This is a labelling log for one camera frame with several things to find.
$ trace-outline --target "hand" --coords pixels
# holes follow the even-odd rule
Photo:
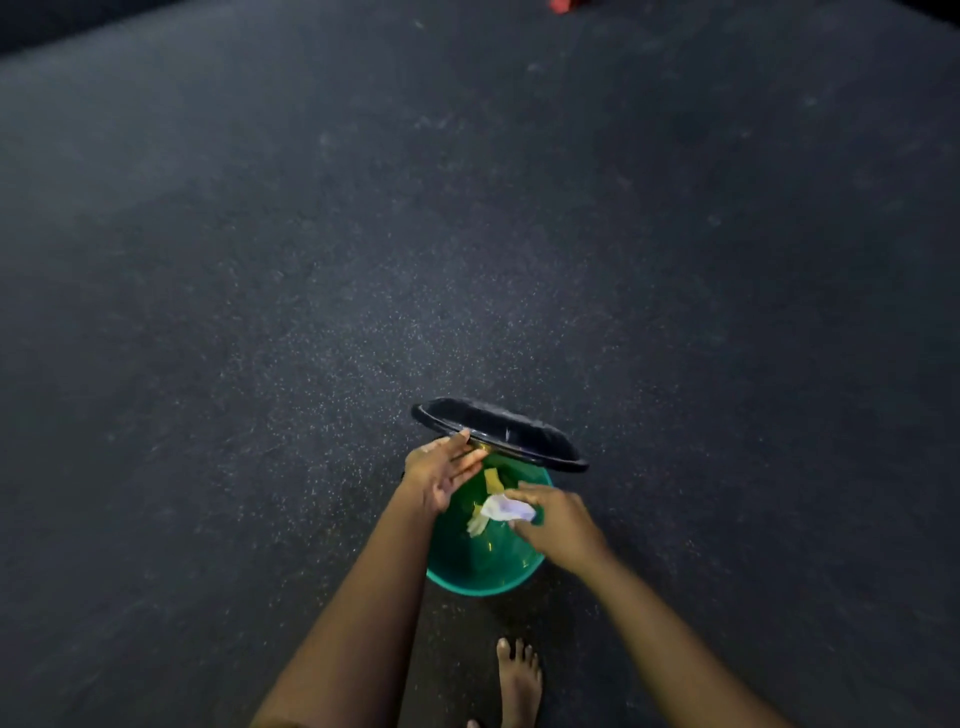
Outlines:
[[[598,560],[610,556],[607,540],[577,494],[521,482],[519,488],[504,495],[543,509],[543,525],[510,521],[510,526],[561,569],[583,577]]]
[[[415,449],[407,455],[397,492],[411,494],[434,513],[445,511],[450,496],[480,472],[487,457],[486,450],[472,449],[469,439],[470,431],[465,429]]]

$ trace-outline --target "toe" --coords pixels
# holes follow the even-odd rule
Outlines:
[[[496,659],[501,663],[505,663],[510,660],[510,643],[507,642],[506,637],[501,637],[496,642]]]

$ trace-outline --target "forearm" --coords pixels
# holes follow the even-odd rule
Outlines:
[[[420,498],[395,493],[255,726],[396,725],[434,519]]]
[[[644,684],[674,728],[788,728],[614,557],[592,565],[584,581],[609,613]]]

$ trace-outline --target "black bucket lid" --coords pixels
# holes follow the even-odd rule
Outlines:
[[[441,397],[415,404],[411,414],[417,422],[442,435],[452,435],[466,427],[471,441],[541,468],[582,473],[589,465],[556,427],[495,404]]]

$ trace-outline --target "yellow sponge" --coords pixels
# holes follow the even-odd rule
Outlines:
[[[505,490],[503,483],[500,482],[500,473],[496,471],[496,468],[487,468],[483,471],[484,479],[487,481],[487,495],[495,496],[498,493],[503,493]]]

